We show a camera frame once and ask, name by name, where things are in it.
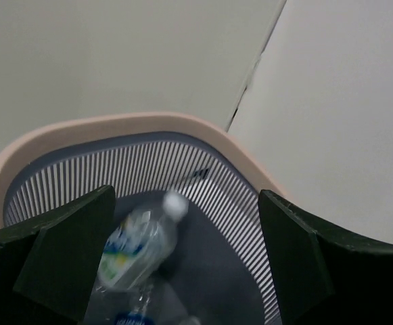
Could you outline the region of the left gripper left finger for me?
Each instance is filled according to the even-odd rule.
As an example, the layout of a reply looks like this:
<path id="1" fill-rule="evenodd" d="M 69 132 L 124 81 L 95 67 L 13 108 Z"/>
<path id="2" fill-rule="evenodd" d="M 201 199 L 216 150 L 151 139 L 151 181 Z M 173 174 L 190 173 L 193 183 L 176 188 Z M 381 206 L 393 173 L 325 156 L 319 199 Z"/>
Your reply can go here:
<path id="1" fill-rule="evenodd" d="M 102 186 L 0 229 L 0 324 L 81 324 L 115 206 Z"/>

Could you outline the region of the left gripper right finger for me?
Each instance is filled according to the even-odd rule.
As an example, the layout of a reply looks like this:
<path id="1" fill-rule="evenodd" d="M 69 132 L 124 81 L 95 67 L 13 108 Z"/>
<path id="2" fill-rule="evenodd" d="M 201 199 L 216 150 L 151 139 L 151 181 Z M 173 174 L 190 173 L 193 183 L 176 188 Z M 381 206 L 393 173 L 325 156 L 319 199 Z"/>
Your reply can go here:
<path id="1" fill-rule="evenodd" d="M 284 324 L 393 324 L 393 244 L 270 190 L 260 192 L 258 209 Z"/>

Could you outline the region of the wide clear labelled bottle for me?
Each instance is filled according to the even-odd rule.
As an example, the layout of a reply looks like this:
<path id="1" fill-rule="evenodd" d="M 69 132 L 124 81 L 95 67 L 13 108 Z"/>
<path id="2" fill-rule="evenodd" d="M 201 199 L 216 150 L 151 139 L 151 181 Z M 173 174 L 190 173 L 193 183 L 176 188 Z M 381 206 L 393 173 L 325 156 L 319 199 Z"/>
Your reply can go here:
<path id="1" fill-rule="evenodd" d="M 174 251 L 178 224 L 188 210 L 188 199 L 176 191 L 133 209 L 106 241 L 97 271 L 100 284 L 122 292 L 146 281 Z"/>

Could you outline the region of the blue label water bottle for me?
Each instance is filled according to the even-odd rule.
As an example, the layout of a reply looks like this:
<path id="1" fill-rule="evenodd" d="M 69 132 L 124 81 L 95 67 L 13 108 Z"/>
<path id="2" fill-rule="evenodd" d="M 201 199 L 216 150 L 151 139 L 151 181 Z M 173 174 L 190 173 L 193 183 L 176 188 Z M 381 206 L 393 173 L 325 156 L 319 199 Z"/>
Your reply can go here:
<path id="1" fill-rule="evenodd" d="M 118 313 L 113 325 L 156 325 L 156 322 L 145 313 L 129 311 Z"/>

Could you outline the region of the clear unlabelled plastic bottle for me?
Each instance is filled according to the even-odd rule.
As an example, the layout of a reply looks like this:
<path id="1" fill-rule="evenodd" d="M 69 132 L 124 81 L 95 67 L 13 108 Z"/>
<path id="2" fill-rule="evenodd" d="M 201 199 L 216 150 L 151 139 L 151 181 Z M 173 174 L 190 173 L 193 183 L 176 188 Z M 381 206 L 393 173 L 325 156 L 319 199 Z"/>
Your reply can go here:
<path id="1" fill-rule="evenodd" d="M 149 278 L 138 287 L 117 291 L 96 284 L 85 312 L 82 324 L 113 324 L 118 313 L 136 311 L 152 317 L 156 324 L 200 324 L 195 316 L 179 316 L 161 321 L 164 284 L 159 278 Z"/>

